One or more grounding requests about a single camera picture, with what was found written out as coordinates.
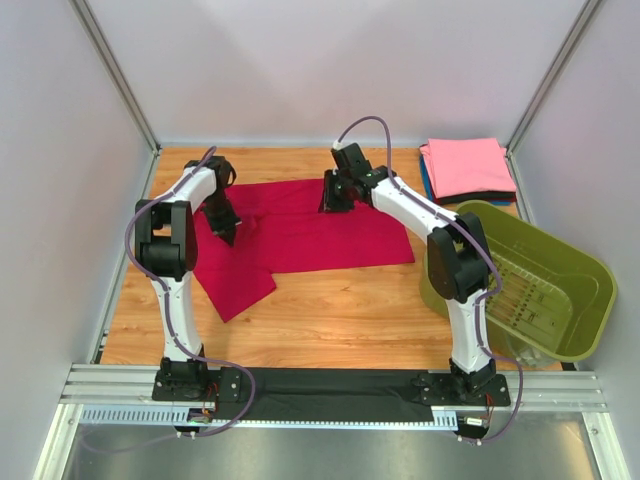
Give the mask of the crimson red t shirt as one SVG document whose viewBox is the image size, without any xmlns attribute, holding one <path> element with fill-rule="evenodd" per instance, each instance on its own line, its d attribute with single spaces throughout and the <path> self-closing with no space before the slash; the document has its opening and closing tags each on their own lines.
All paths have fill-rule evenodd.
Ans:
<svg viewBox="0 0 640 480">
<path fill-rule="evenodd" d="M 276 274 L 412 263 L 401 223 L 367 205 L 322 213 L 320 179 L 234 185 L 227 194 L 241 219 L 235 241 L 194 217 L 195 277 L 223 322 L 270 295 Z"/>
</svg>

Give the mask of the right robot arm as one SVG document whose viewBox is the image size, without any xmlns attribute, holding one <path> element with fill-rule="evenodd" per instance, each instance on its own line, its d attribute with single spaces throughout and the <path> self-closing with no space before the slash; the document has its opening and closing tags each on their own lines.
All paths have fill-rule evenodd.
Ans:
<svg viewBox="0 0 640 480">
<path fill-rule="evenodd" d="M 324 173 L 320 211 L 346 213 L 366 204 L 423 241 L 429 282 L 445 300 L 453 341 L 450 372 L 439 388 L 460 402 L 483 398 L 496 360 L 487 345 L 485 313 L 493 264 L 479 218 L 434 204 L 387 166 L 374 168 L 356 143 L 336 141 L 331 155 L 335 167 Z"/>
</svg>

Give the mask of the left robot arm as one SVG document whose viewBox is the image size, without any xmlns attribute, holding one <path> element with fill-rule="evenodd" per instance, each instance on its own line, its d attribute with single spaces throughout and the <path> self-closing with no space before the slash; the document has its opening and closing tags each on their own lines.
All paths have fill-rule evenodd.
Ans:
<svg viewBox="0 0 640 480">
<path fill-rule="evenodd" d="M 127 255 L 151 280 L 164 330 L 164 351 L 154 380 L 156 401 L 215 402 L 216 377 L 205 360 L 193 303 L 193 271 L 198 259 L 194 214 L 202 210 L 215 237 L 231 246 L 241 219 L 226 189 L 237 174 L 213 148 L 188 162 L 165 193 L 142 199 L 126 228 Z"/>
</svg>

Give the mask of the pink folded t shirt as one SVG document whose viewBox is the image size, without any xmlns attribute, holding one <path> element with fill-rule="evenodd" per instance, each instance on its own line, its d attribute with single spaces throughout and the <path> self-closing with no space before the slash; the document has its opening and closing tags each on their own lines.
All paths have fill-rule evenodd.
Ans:
<svg viewBox="0 0 640 480">
<path fill-rule="evenodd" d="M 506 149 L 495 138 L 429 139 L 419 151 L 431 193 L 438 200 L 466 194 L 512 196 L 517 191 Z"/>
</svg>

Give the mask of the black folded t shirt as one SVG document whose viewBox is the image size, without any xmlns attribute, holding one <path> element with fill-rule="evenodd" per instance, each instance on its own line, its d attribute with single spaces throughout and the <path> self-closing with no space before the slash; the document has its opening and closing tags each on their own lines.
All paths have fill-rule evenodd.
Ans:
<svg viewBox="0 0 640 480">
<path fill-rule="evenodd" d="M 485 201 L 495 205 L 507 205 L 516 201 L 516 194 L 514 192 L 481 191 L 437 198 L 442 199 L 444 205 L 458 204 L 472 200 Z"/>
</svg>

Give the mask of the olive green plastic basket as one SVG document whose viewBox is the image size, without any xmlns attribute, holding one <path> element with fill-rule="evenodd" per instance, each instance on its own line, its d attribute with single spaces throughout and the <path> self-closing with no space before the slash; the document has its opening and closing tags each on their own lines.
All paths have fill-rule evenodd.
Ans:
<svg viewBox="0 0 640 480">
<path fill-rule="evenodd" d="M 503 281 L 486 302 L 490 349 L 531 368 L 592 355 L 617 295 L 610 270 L 490 203 L 467 201 L 455 211 L 479 217 Z"/>
</svg>

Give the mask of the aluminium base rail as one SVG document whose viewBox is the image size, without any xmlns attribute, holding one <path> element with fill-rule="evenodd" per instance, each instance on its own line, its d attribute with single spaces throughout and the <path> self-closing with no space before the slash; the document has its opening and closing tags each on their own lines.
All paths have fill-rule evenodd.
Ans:
<svg viewBox="0 0 640 480">
<path fill-rule="evenodd" d="M 85 425 L 368 430 L 498 428 L 511 413 L 604 413 L 597 377 L 580 371 L 504 372 L 462 400 L 436 371 L 256 368 L 247 379 L 215 370 L 194 400 L 156 400 L 153 366 L 76 365 L 60 401 L 80 409 Z"/>
</svg>

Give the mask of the left aluminium frame post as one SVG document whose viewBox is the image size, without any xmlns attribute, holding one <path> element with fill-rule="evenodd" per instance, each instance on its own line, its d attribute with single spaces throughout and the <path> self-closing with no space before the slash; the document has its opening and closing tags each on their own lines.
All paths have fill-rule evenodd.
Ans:
<svg viewBox="0 0 640 480">
<path fill-rule="evenodd" d="M 151 151 L 157 154 L 161 150 L 161 143 L 136 99 L 90 2 L 86 0 L 70 0 L 69 4 L 88 35 L 91 44 L 124 102 L 134 124 Z"/>
</svg>

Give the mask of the aluminium frame post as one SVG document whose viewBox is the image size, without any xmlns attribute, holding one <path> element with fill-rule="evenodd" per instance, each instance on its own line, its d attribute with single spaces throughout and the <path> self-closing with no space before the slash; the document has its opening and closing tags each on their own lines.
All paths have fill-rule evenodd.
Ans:
<svg viewBox="0 0 640 480">
<path fill-rule="evenodd" d="M 161 143 L 136 99 L 90 2 L 86 0 L 70 0 L 69 4 L 88 35 L 91 44 L 124 102 L 134 124 L 151 151 L 157 154 L 161 150 Z"/>
<path fill-rule="evenodd" d="M 569 65 L 581 40 L 604 4 L 605 1 L 603 0 L 588 0 L 583 2 L 578 15 L 561 42 L 560 47 L 507 142 L 506 148 L 508 156 L 514 155 L 519 148 L 519 145 L 524 140 L 524 137 L 539 114 L 546 99 Z"/>
</svg>

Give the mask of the right aluminium frame post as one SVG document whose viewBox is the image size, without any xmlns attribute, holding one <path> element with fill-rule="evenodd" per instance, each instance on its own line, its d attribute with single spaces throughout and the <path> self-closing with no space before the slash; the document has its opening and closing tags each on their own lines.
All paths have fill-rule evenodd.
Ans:
<svg viewBox="0 0 640 480">
<path fill-rule="evenodd" d="M 561 42 L 560 47 L 507 142 L 506 148 L 508 156 L 514 155 L 519 148 L 519 145 L 524 140 L 524 137 L 539 114 L 546 99 L 569 65 L 581 40 L 604 4 L 605 1 L 603 0 L 588 0 L 583 2 L 578 15 Z"/>
</svg>

